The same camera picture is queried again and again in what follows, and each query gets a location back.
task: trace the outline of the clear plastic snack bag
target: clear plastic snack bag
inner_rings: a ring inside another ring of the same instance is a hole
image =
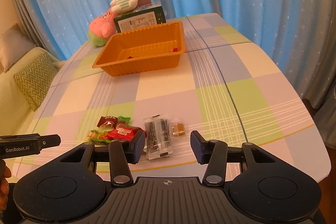
[[[168,119],[162,115],[144,119],[147,132],[147,153],[149,160],[168,157],[173,153],[169,136]]]

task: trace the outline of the hand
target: hand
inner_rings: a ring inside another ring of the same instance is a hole
[[[0,210],[6,210],[7,208],[7,201],[8,201],[8,194],[9,194],[9,184],[6,178],[10,178],[12,173],[10,169],[5,166],[5,171],[3,173],[3,178],[0,184]]]

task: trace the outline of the black handheld controller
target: black handheld controller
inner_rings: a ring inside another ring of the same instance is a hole
[[[83,143],[24,176],[13,191],[21,224],[324,223],[317,217],[318,184],[257,145],[228,147],[192,131],[197,162],[208,165],[202,182],[198,177],[134,181],[128,164],[139,161],[144,144],[143,131],[108,147]],[[110,182],[95,173],[97,162],[109,162]],[[240,164],[233,181],[225,181],[228,162]]]
[[[7,135],[0,137],[0,176],[6,163],[4,159],[38,155],[42,149],[58,146],[61,138],[58,135],[40,136],[37,133],[26,135]]]

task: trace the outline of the gray curtain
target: gray curtain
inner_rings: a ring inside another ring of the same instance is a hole
[[[27,37],[38,47],[48,50],[58,59],[63,60],[64,57],[57,53],[55,47],[51,46],[48,28],[45,28],[45,22],[40,20],[40,9],[36,0],[12,0],[16,13],[19,17],[21,26],[23,27]]]
[[[336,0],[333,0],[331,20],[314,77],[305,98],[319,109],[314,122],[323,141],[336,149]]]

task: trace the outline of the striped shirt on plush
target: striped shirt on plush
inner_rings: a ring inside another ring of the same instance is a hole
[[[115,0],[116,5],[119,5],[122,9],[128,7],[129,0]]]

